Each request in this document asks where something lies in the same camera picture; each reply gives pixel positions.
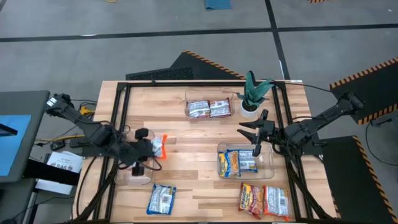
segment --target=wooden table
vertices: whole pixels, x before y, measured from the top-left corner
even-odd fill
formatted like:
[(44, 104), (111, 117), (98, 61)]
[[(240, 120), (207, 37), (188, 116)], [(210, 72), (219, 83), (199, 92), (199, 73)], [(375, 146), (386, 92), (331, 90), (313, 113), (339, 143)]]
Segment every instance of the wooden table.
[[(244, 80), (228, 80), (228, 82), (244, 82)], [(118, 81), (103, 82), (99, 93), (95, 120), (111, 119), (117, 83)], [(166, 145), (167, 160), (160, 161), (163, 170), (155, 173), (155, 183), (177, 187), (172, 214), (170, 216), (146, 215), (153, 184), (139, 187), (117, 185), (111, 215), (112, 222), (258, 221), (245, 212), (238, 212), (239, 191), (242, 180), (222, 179), (218, 177), (217, 173), (216, 152), (217, 145), (220, 142), (249, 143), (246, 138), (236, 131), (238, 128), (242, 128), (238, 125), (239, 122), (250, 121), (243, 119), (239, 115), (240, 100), (234, 101), (236, 113), (233, 119), (225, 122), (190, 123), (184, 113), (184, 93), (187, 88), (133, 87), (126, 118), (126, 124), (133, 129), (146, 127), (153, 130), (156, 136), (160, 136), (163, 133), (169, 135)], [(243, 93), (243, 87), (229, 88), (234, 92)], [(292, 116), (310, 116), (304, 87), (287, 85), (287, 93)], [(270, 100), (261, 105), (259, 113), (265, 108), (269, 111), (268, 119), (276, 120), (272, 92), (269, 91), (265, 97)], [(281, 110), (284, 113), (285, 109), (281, 94), (279, 99), (281, 101)], [(118, 109), (117, 123), (120, 121), (122, 105), (123, 93)], [(91, 158), (85, 160), (82, 174), (85, 173), (90, 161)], [(83, 184), (79, 204), (80, 211), (87, 206), (96, 193), (102, 161), (102, 158), (97, 158)], [(323, 164), (313, 156), (303, 156), (302, 161), (309, 191), (325, 211), (335, 217), (336, 212)], [(258, 187), (270, 185), (290, 191), (284, 158), (274, 154), (274, 166), (275, 174), (273, 178), (245, 182)], [(297, 192), (301, 214), (305, 217), (302, 194), (299, 189), (297, 189)], [(103, 197), (100, 218), (104, 217), (107, 194), (106, 192)], [(289, 207), (291, 220), (294, 220), (291, 200), (289, 200)], [(284, 220), (266, 215), (261, 221)]]

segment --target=green plant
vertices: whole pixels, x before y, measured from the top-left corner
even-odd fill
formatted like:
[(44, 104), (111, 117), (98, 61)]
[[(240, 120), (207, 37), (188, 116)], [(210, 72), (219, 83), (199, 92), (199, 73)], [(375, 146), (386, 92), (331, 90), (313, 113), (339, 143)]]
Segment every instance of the green plant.
[(246, 83), (244, 84), (244, 95), (240, 93), (237, 93), (237, 95), (238, 98), (243, 100), (246, 105), (258, 107), (266, 100), (263, 96), (274, 85), (270, 84), (269, 80), (260, 83), (258, 86), (254, 86), (255, 82), (256, 78), (254, 77), (254, 73), (252, 71), (248, 71), (248, 74), (246, 75)]

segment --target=concrete floor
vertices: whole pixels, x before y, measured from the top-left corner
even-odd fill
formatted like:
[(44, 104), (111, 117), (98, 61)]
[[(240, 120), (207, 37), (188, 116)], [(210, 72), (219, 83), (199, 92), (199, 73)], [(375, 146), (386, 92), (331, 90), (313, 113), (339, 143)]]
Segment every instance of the concrete floor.
[[(232, 9), (206, 11), (203, 0), (8, 0), (0, 11), (0, 38), (113, 34), (176, 30), (270, 28), (263, 0), (231, 0)], [(398, 22), (396, 0), (271, 0), (278, 27), (346, 26)], [(327, 88), (328, 84), (398, 55), (398, 29), (281, 32), (290, 78)], [(96, 100), (103, 80), (127, 73), (169, 67), (191, 50), (245, 74), (282, 79), (272, 33), (180, 35), (98, 40), (0, 42), (1, 91), (50, 90)], [(335, 101), (306, 88), (313, 114)], [(51, 138), (71, 127), (45, 116), (38, 138)], [(398, 163), (396, 130), (369, 129), (372, 150)], [(355, 134), (364, 142), (364, 126), (340, 118), (320, 131), (321, 138)], [(34, 157), (48, 148), (35, 147)], [(398, 168), (369, 157), (398, 215)], [(36, 223), (63, 222), (70, 204), (41, 205)]]

